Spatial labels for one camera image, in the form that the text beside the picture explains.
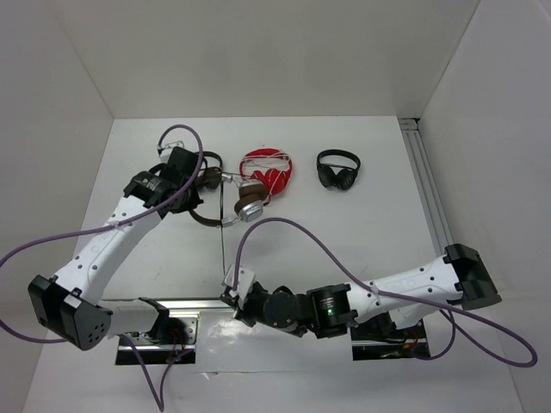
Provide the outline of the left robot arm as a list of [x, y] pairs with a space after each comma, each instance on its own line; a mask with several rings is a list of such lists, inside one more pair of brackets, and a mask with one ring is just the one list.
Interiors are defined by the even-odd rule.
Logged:
[[170, 327], [181, 327], [153, 299], [105, 301], [102, 296], [132, 250], [167, 214], [201, 204], [195, 186], [200, 167], [198, 153], [175, 146], [162, 163], [134, 176], [102, 232], [50, 278], [38, 275], [29, 284], [40, 324], [83, 351], [105, 336], [134, 332], [159, 343]]

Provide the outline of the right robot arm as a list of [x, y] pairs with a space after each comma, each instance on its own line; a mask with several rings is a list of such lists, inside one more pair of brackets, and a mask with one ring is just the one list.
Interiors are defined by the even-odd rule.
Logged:
[[234, 317], [252, 327], [263, 324], [292, 336], [342, 336], [375, 321], [380, 334], [397, 336], [438, 309], [458, 305], [464, 311], [501, 302], [480, 254], [466, 245], [447, 246], [442, 256], [422, 267], [361, 283], [342, 283], [292, 293], [285, 286], [264, 289], [255, 275], [230, 267], [221, 300]]

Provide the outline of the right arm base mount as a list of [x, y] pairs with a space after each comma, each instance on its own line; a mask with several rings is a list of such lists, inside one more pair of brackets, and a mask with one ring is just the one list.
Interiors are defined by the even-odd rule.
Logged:
[[354, 361], [385, 361], [431, 357], [424, 321], [396, 330], [381, 318], [350, 329]]

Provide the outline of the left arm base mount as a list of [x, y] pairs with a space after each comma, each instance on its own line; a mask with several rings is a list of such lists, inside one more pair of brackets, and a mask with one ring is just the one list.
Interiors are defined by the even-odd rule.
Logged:
[[143, 332], [125, 333], [125, 339], [118, 342], [115, 364], [117, 366], [138, 365], [135, 347], [146, 366], [193, 365], [196, 361], [196, 340], [199, 327], [198, 311], [172, 311], [167, 327], [159, 336]]

